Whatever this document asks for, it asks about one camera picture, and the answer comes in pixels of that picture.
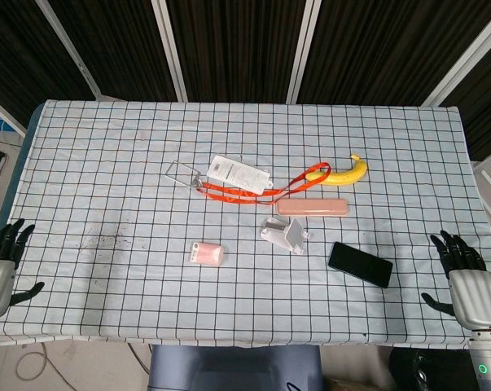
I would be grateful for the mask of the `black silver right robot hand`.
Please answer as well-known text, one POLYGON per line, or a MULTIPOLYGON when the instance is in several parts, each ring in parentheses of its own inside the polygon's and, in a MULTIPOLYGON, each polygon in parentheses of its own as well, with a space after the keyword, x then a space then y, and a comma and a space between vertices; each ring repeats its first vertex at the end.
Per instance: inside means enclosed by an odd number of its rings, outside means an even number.
POLYGON ((455 317, 467 330, 491 329, 491 272, 483 257, 460 236, 447 231, 430 239, 439 254, 452 302, 441 303, 425 292, 423 300, 434 310, 455 317))

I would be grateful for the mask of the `black smartphone with blue back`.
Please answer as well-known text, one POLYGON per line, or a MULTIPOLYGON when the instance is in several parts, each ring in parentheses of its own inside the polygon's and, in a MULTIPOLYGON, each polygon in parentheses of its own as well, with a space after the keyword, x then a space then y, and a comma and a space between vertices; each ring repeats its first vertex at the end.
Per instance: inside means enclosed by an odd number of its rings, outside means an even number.
POLYGON ((328 265, 380 288, 388 288, 393 268, 390 261, 340 242, 334 243, 328 265))

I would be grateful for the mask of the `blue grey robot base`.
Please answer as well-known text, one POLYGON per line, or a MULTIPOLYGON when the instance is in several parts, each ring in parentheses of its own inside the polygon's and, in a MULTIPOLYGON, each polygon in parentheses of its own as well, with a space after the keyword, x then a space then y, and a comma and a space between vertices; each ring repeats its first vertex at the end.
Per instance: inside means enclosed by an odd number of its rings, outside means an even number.
POLYGON ((148 391, 323 391, 320 349, 155 345, 148 391))

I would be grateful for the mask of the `white folding phone stand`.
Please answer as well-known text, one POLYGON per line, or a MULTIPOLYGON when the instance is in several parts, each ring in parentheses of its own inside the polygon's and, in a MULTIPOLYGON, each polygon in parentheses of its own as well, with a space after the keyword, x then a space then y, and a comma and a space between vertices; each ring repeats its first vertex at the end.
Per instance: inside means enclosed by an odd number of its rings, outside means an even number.
POLYGON ((297 219, 285 221, 269 217, 261 229, 261 238, 291 253, 302 255, 309 233, 297 219))

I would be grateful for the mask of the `black bag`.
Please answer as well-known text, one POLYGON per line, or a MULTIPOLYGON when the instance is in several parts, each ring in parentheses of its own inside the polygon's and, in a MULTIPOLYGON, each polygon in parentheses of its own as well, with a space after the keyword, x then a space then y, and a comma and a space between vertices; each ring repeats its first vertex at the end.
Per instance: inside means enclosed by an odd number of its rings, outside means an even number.
POLYGON ((393 348, 388 368, 400 391, 479 391, 466 350, 393 348))

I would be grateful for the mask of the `white black checked tablecloth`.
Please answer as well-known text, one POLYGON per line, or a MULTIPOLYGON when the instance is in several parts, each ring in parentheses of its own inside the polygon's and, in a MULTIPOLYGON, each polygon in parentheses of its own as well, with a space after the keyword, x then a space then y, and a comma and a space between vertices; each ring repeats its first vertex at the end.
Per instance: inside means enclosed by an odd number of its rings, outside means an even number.
POLYGON ((464 345, 427 306, 449 301, 430 236, 458 234, 491 272, 491 228, 456 108, 48 101, 34 117, 2 221, 35 230, 15 290, 42 291, 0 318, 0 345, 60 339, 179 345, 464 345), (297 255, 261 238, 272 205, 226 204, 166 178, 225 156, 284 187, 327 162, 366 175, 307 198, 348 202, 304 217, 297 255), (223 247, 191 263, 194 242, 223 247), (393 264, 388 288, 329 267, 335 242, 393 264))

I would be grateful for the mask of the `yellow banana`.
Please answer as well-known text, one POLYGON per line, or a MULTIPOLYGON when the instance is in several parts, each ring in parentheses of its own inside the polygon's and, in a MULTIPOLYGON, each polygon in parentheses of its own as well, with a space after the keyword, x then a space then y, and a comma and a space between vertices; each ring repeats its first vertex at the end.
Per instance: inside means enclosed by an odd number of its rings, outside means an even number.
POLYGON ((368 171, 368 164, 360 156, 352 154, 353 167, 344 172, 330 173, 319 184, 322 186, 346 186, 360 181, 368 171))

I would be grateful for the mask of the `pink pencil case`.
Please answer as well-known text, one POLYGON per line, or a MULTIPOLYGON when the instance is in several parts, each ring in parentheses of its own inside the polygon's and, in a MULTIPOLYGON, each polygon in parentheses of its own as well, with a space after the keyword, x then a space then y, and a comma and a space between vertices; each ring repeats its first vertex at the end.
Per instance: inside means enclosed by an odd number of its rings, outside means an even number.
POLYGON ((343 217, 349 212, 346 200, 342 199, 299 199, 279 200, 277 213, 288 217, 343 217))

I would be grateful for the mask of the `clear badge holder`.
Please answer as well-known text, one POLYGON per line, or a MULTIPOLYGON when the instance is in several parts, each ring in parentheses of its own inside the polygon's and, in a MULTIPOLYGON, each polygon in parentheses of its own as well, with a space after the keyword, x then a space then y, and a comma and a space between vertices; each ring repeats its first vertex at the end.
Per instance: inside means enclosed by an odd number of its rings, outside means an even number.
POLYGON ((199 170, 178 160, 174 160, 169 164, 164 175, 181 187, 198 188, 202 187, 203 184, 202 175, 199 170))

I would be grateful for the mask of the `pink tissue pack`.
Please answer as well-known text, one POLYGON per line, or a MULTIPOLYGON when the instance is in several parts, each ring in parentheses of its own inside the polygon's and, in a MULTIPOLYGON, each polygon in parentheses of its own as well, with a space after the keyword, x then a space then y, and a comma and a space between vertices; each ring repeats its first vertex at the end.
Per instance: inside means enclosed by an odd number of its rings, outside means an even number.
POLYGON ((224 249, 217 244, 194 242, 189 261, 202 266, 219 266, 224 257, 224 249))

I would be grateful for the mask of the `white printed package bag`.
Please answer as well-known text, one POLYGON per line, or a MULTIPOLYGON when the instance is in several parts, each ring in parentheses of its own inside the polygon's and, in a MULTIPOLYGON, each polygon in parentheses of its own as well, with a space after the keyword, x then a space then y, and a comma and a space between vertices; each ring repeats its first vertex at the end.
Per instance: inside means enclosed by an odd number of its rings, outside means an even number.
POLYGON ((207 176, 255 195, 273 188, 269 173, 224 156, 213 158, 207 176))

